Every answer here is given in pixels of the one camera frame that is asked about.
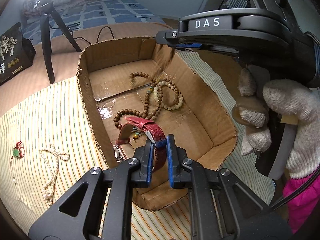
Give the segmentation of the pink sleeve forearm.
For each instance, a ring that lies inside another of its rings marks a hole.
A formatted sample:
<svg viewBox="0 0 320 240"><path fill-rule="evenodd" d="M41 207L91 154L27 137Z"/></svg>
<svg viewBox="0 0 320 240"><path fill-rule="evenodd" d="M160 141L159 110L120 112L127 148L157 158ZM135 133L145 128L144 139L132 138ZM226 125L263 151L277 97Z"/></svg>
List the pink sleeve forearm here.
<svg viewBox="0 0 320 240"><path fill-rule="evenodd" d="M287 197L293 193L308 181L310 177L311 175L300 179L290 178L283 189L283 196ZM320 195L319 188L319 177L317 177L306 190L288 202L289 226L293 233L304 224L316 206Z"/></svg>

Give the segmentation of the right hand white glove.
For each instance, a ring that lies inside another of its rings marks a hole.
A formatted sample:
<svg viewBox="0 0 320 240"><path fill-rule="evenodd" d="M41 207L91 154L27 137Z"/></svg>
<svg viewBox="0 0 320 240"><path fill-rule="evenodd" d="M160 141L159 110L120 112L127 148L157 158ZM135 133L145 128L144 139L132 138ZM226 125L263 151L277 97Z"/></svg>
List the right hand white glove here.
<svg viewBox="0 0 320 240"><path fill-rule="evenodd" d="M286 145L284 166L292 179L311 175L319 167L319 97L300 83L271 80L267 70L250 66L240 72L240 98L232 109L233 119L245 126L241 153L265 153L276 139L269 125L274 111L298 121L292 146Z"/></svg>

